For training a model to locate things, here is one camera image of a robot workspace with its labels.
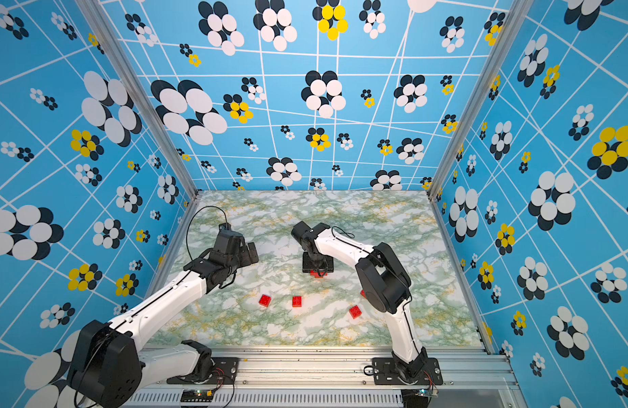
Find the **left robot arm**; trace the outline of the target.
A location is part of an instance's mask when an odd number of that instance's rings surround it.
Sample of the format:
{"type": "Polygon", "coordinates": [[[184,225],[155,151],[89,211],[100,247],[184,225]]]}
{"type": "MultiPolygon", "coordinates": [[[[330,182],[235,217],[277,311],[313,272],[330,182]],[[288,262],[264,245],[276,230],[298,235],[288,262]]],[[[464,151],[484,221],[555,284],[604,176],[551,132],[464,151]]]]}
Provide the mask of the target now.
{"type": "Polygon", "coordinates": [[[215,244],[187,263],[158,292],[108,322],[91,321],[80,332],[67,372],[75,407],[120,407],[138,390],[177,378],[202,384],[215,378],[211,348],[184,340],[172,348],[144,350],[147,342],[185,307],[235,281],[241,268],[254,265],[259,254],[243,234],[222,224],[215,244]]]}

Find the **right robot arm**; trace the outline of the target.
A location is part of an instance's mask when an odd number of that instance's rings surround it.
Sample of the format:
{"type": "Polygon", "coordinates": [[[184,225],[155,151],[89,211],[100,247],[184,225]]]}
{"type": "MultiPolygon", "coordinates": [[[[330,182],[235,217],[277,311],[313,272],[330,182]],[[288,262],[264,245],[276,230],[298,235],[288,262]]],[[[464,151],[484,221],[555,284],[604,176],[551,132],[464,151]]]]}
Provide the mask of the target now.
{"type": "Polygon", "coordinates": [[[335,260],[355,270],[364,297],[385,319],[398,376],[406,384],[415,382],[428,355],[411,316],[411,279],[391,246],[362,244],[324,223],[310,227],[301,221],[291,236],[304,251],[303,272],[330,274],[335,260]]]}

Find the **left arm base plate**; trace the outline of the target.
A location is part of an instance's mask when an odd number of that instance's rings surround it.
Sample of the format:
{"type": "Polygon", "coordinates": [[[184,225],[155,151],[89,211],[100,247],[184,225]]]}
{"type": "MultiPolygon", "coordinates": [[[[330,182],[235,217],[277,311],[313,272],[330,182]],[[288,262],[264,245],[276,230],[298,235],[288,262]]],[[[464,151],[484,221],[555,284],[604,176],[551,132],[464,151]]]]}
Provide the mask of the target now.
{"type": "Polygon", "coordinates": [[[193,373],[171,377],[167,384],[209,384],[227,385],[236,382],[240,359],[235,357],[214,357],[201,363],[193,373]]]}

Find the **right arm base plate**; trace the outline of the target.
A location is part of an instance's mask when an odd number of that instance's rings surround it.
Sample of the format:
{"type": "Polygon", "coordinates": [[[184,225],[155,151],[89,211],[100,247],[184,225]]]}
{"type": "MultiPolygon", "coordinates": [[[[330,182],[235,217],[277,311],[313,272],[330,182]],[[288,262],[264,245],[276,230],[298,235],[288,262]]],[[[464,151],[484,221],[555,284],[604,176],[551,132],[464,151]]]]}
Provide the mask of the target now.
{"type": "Polygon", "coordinates": [[[376,385],[439,386],[444,383],[439,361],[435,358],[417,359],[405,363],[395,357],[372,358],[373,381],[376,385]]]}

